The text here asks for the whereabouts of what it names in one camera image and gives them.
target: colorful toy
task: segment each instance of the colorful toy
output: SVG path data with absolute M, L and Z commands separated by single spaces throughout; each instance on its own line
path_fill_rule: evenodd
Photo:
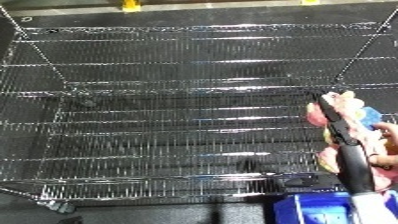
M 341 114 L 349 124 L 351 137 L 359 140 L 368 155 L 396 155 L 393 150 L 386 148 L 387 140 L 382 139 L 382 133 L 373 128 L 373 124 L 381 122 L 382 115 L 371 107 L 364 107 L 364 101 L 355 98 L 352 91 L 343 94 L 330 92 L 323 95 L 325 100 Z M 336 156 L 338 146 L 334 144 L 329 130 L 326 128 L 327 119 L 317 103 L 307 106 L 307 120 L 318 127 L 324 127 L 324 139 L 328 144 L 322 152 L 318 153 L 319 164 L 332 173 L 339 173 Z M 384 192 L 393 183 L 398 182 L 398 166 L 372 167 L 372 173 L 376 184 L 376 190 Z

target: yellow object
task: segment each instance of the yellow object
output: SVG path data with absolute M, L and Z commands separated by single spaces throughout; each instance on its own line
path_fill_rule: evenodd
M 325 142 L 328 143 L 328 145 L 333 144 L 332 134 L 330 133 L 328 128 L 325 128 L 325 130 L 323 130 L 323 138 L 325 139 Z
M 314 112 L 314 110 L 315 110 L 314 104 L 313 103 L 309 103 L 307 105 L 307 113 L 312 113 L 312 112 Z
M 353 91 L 346 91 L 343 94 L 341 94 L 342 97 L 346 99 L 354 99 L 355 98 L 355 93 Z
M 364 118 L 366 117 L 366 111 L 364 111 L 364 110 L 362 110 L 362 109 L 357 110 L 357 111 L 355 112 L 355 117 L 356 117 L 358 120 L 364 119 Z
M 141 11 L 141 4 L 139 0 L 124 0 L 123 1 L 124 12 L 139 12 Z
M 301 5 L 319 5 L 321 0 L 301 0 Z
M 329 166 L 325 161 L 322 159 L 318 158 L 318 164 L 323 167 L 325 170 L 327 170 L 330 173 L 337 173 L 337 170 L 334 170 L 331 166 Z

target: wire basket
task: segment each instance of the wire basket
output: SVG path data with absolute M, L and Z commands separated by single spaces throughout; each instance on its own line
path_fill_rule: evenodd
M 308 92 L 379 26 L 26 28 L 1 67 L 2 185 L 82 204 L 336 190 L 319 185 Z M 346 74 L 387 116 L 393 43 L 386 30 Z

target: blue bin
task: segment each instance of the blue bin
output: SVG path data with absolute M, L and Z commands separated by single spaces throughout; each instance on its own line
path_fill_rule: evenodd
M 398 218 L 398 194 L 386 192 L 386 206 Z M 275 204 L 277 224 L 351 224 L 346 192 L 297 194 Z

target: wire rack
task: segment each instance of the wire rack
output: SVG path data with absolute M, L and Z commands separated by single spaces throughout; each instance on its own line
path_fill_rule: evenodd
M 26 28 L 1 67 L 0 180 L 42 201 L 138 204 L 336 190 L 286 184 L 325 175 L 308 92 L 379 25 Z M 346 75 L 387 116 L 393 43 L 380 34 Z

